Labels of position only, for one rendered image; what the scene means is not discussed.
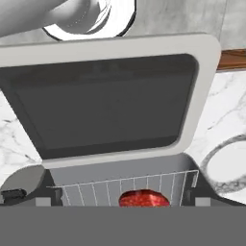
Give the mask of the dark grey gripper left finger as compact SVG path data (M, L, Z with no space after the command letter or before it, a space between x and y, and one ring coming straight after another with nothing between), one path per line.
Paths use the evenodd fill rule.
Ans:
M2 207L52 207L62 205L62 190L54 188L54 180L48 170L44 170L37 187L28 192L26 188L12 188L1 192Z

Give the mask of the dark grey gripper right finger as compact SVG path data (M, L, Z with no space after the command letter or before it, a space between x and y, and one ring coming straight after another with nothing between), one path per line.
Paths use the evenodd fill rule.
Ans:
M211 187L204 174L197 167L195 185L184 191L184 205L188 207L243 207L242 203L219 196Z

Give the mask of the grey toaster oven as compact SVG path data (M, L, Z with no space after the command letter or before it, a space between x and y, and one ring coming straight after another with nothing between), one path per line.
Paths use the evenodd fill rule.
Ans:
M188 170L197 170L193 159L185 154L172 157L152 158L145 160L128 160L74 165L51 168L44 164L28 166L15 171L0 186L0 207L3 202L1 192L12 188L26 188L33 191L40 183L44 170L48 170L54 180L54 188L58 185L73 185L128 177L156 175Z

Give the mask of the red raw steak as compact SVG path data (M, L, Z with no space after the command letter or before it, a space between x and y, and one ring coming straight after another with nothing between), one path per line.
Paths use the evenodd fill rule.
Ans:
M120 207L169 207L169 200L151 189L130 190L119 198Z

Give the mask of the grey toaster oven door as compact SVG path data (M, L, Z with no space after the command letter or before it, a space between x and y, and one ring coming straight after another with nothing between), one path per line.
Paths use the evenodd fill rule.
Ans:
M0 46L0 90L48 168L183 152L221 56L208 34Z

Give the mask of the white marbled plate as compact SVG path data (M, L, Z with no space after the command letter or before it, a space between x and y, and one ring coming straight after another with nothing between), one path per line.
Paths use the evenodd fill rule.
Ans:
M217 145L206 155L200 168L216 193L246 188L246 134Z

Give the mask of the brown wooden cabinet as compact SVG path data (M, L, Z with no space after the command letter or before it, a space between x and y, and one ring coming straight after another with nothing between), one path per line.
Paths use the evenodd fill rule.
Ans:
M217 69L246 69L246 49L224 50Z

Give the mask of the white and grey round thing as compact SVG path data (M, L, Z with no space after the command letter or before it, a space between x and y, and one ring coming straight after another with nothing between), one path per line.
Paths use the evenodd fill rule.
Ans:
M39 28L64 41L119 37L135 14L136 0L0 0L0 37Z

